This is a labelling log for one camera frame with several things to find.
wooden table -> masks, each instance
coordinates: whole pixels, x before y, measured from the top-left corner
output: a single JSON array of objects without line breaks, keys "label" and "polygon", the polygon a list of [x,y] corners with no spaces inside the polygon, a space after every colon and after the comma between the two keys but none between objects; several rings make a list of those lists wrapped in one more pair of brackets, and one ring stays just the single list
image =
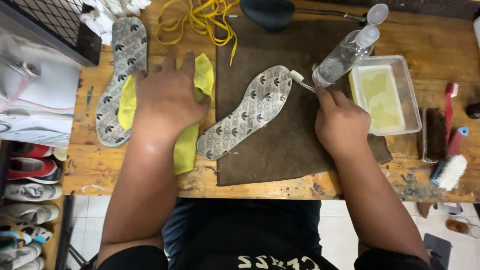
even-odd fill
[{"label": "wooden table", "polygon": [[[161,63],[167,46],[156,40],[157,16],[165,0],[153,1],[140,19],[149,38],[148,63]],[[333,4],[296,1],[297,7],[332,9],[363,14],[367,9]],[[230,14],[243,16],[239,7]],[[170,10],[165,19],[182,14]],[[344,20],[342,17],[295,14],[294,20]],[[462,145],[469,164],[459,188],[447,192],[429,181],[431,166],[418,160],[417,134],[388,136],[388,148],[394,160],[381,165],[398,196],[406,201],[480,201],[480,120],[471,120],[464,108],[480,101],[480,54],[471,21],[436,16],[390,12],[379,26],[380,39],[375,43],[376,55],[403,55],[419,107],[443,107],[448,81],[459,83],[453,99],[453,126],[466,125],[470,135]],[[178,33],[162,33],[163,40],[173,40]],[[216,64],[215,46],[208,36],[193,32],[186,26],[178,44],[179,60],[188,48],[204,52]],[[111,47],[102,48],[100,64],[83,68],[78,89],[72,135],[68,149],[63,192],[69,195],[110,195],[115,187],[127,144],[108,148],[96,136],[95,110],[98,98],[113,73]],[[200,132],[215,123],[213,104]],[[261,184],[217,186],[216,162],[197,156],[195,169],[178,177],[179,196],[217,198],[274,199],[341,199],[342,188],[336,172],[321,172],[298,179]]]}]

white towel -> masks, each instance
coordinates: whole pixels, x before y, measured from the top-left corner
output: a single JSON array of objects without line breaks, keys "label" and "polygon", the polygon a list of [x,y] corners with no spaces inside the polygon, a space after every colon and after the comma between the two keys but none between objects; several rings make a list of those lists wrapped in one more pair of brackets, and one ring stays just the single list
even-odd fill
[{"label": "white towel", "polygon": [[112,25],[119,18],[131,14],[140,16],[140,9],[145,9],[150,0],[85,0],[85,4],[95,8],[80,15],[80,21],[102,38],[102,44],[110,46],[112,42]]}]

yellow cleaning solution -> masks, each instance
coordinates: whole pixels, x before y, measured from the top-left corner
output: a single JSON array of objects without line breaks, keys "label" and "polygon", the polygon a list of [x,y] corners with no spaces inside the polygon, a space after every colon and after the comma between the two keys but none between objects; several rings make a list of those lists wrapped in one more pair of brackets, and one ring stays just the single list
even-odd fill
[{"label": "yellow cleaning solution", "polygon": [[352,72],[349,75],[354,102],[367,108],[372,118],[372,131],[378,133],[395,133],[405,130],[395,77],[390,65],[358,67],[357,78],[361,84],[366,104],[362,106],[355,95],[352,83]]}]

adidas insole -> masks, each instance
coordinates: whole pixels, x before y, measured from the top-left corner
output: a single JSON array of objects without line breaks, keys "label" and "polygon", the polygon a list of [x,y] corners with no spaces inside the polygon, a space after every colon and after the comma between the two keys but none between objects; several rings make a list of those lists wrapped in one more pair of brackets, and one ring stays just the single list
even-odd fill
[{"label": "adidas insole", "polygon": [[289,73],[284,66],[274,66],[256,76],[238,108],[198,138],[198,153],[208,160],[217,160],[274,119],[290,93]]},{"label": "adidas insole", "polygon": [[96,107],[96,134],[109,147],[123,144],[131,129],[119,123],[118,112],[123,85],[128,75],[147,70],[147,31],[140,19],[120,18],[113,24],[113,76]]}]

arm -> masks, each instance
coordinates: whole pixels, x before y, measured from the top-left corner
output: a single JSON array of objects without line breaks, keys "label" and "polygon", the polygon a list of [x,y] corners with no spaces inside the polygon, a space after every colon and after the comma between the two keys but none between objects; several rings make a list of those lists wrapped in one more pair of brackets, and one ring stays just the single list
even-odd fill
[{"label": "arm", "polygon": [[367,143],[370,116],[340,91],[315,89],[320,101],[315,131],[335,161],[359,255],[376,247],[429,261],[408,211],[380,170]]},{"label": "arm", "polygon": [[161,230],[177,197],[173,149],[179,134],[200,122],[210,98],[197,103],[193,92],[195,56],[187,53],[176,69],[173,49],[147,77],[134,74],[137,109],[132,136],[108,205],[98,264],[137,245],[163,248]]}]

